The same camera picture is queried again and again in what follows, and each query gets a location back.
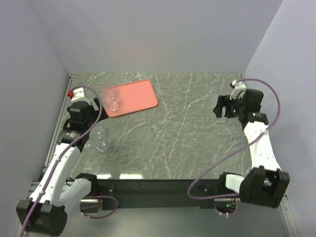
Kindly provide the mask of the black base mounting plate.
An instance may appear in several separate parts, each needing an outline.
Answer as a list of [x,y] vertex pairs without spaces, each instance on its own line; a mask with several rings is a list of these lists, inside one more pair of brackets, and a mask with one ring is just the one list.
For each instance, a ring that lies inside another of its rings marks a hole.
[[118,201],[118,208],[176,208],[199,207],[214,209],[216,205],[236,203],[239,197],[224,187],[218,179],[204,179],[198,182],[191,195],[208,197],[223,195],[208,200],[195,200],[187,196],[187,190],[193,180],[146,180],[146,179],[109,179],[98,180],[98,186],[89,195],[111,196]]

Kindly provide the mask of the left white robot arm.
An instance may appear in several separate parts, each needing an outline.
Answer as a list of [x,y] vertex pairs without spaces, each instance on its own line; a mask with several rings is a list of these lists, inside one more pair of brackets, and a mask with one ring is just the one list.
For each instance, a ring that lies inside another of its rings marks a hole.
[[95,175],[84,175],[65,192],[62,189],[90,131],[108,115],[99,96],[72,98],[67,111],[70,117],[58,135],[55,153],[41,182],[28,199],[17,204],[16,212],[22,225],[20,236],[25,232],[60,236],[74,206],[84,196],[95,198],[99,194]]

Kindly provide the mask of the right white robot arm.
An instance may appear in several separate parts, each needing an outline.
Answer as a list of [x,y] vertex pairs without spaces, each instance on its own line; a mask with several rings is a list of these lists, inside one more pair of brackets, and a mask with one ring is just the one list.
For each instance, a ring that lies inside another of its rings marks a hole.
[[250,145],[251,171],[245,176],[226,173],[217,185],[222,197],[233,192],[244,203],[277,208],[288,187],[290,177],[282,171],[274,155],[269,133],[268,118],[260,112],[264,97],[262,91],[246,89],[234,99],[230,95],[218,97],[214,113],[217,118],[238,118]]

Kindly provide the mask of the salmon pink plastic tray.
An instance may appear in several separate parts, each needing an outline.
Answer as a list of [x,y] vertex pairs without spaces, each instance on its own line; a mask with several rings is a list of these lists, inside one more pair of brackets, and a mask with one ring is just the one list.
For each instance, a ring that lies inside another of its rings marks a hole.
[[118,92],[119,110],[111,112],[107,109],[107,102],[104,99],[104,108],[109,117],[115,118],[133,112],[150,109],[158,105],[152,83],[147,80],[138,80],[130,83],[114,86]]

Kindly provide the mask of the aluminium frame rail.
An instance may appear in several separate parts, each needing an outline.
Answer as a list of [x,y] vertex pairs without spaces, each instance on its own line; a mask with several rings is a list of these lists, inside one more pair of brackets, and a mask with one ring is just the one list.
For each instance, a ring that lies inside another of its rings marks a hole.
[[28,195],[27,195],[27,199],[30,198],[31,194],[36,190],[36,188],[38,187],[38,185],[40,184],[40,182],[32,182],[31,186],[30,186],[30,189],[29,189],[29,192],[28,192]]

